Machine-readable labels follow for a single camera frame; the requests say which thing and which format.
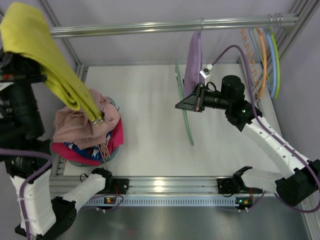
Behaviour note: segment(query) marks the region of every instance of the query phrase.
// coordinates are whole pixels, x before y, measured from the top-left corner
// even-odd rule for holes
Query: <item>white floor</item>
[[[180,66],[182,77],[185,67]],[[244,79],[239,64],[217,64],[211,80],[218,90],[226,75]],[[89,67],[85,84],[120,107],[124,145],[108,163],[114,176],[230,176],[244,166],[279,172],[251,139],[227,121],[223,110],[188,112],[194,140],[190,145],[182,111],[175,109],[180,100],[174,65]],[[271,102],[263,109],[272,111]],[[266,118],[279,129],[274,114]],[[68,162],[64,175],[79,176],[93,168]]]

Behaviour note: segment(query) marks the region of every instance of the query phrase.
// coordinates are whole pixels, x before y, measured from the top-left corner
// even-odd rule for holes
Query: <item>clothing rail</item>
[[[214,29],[242,29],[257,27],[289,27],[299,20],[296,14],[274,14],[251,17],[201,19],[192,21],[158,21],[117,25],[92,25],[53,27],[53,38],[93,37],[107,35],[146,34],[164,32],[185,32]]]

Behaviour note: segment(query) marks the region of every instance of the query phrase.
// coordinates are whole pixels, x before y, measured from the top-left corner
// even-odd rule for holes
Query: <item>cable tie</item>
[[[30,223],[31,221],[32,221],[31,219],[22,219],[22,220],[21,220],[21,223],[22,223],[22,224],[25,224],[26,222],[29,222],[29,223]]]
[[[271,26],[271,24],[272,24],[272,15],[271,14],[268,14],[268,16],[270,17],[270,23],[269,23],[269,28],[270,28],[270,26]]]
[[[268,139],[268,138],[272,137],[276,133],[277,133],[276,131],[271,131],[270,134],[265,139]]]
[[[278,147],[275,151],[278,152],[280,149],[282,149],[285,145],[287,145],[288,142],[285,141],[280,147]]]
[[[281,27],[282,22],[283,22],[283,20],[284,20],[284,16],[282,15],[282,13],[279,13],[279,15],[281,16],[281,22],[280,22],[280,26],[279,26],[279,27]]]
[[[21,201],[25,201],[25,200],[26,200],[26,199],[23,198],[23,197],[18,197],[18,198],[16,199],[17,202],[21,202]]]
[[[200,32],[202,32],[204,30],[204,24],[205,24],[205,20],[204,18],[201,18],[201,28],[200,28]]]

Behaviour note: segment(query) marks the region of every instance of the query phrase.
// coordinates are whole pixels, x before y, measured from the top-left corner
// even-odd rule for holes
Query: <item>yellow towel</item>
[[[52,39],[40,10],[24,3],[12,3],[0,24],[0,32],[3,50],[37,61],[47,76],[47,87],[68,107],[75,111],[82,108],[91,122],[102,119],[90,92]]]

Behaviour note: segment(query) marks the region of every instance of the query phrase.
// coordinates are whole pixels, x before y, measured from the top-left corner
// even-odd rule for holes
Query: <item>purple cloth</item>
[[[183,82],[183,97],[188,97],[195,89],[198,83],[205,83],[204,78],[200,74],[202,69],[202,42],[201,32],[196,31],[190,42],[188,59]]]

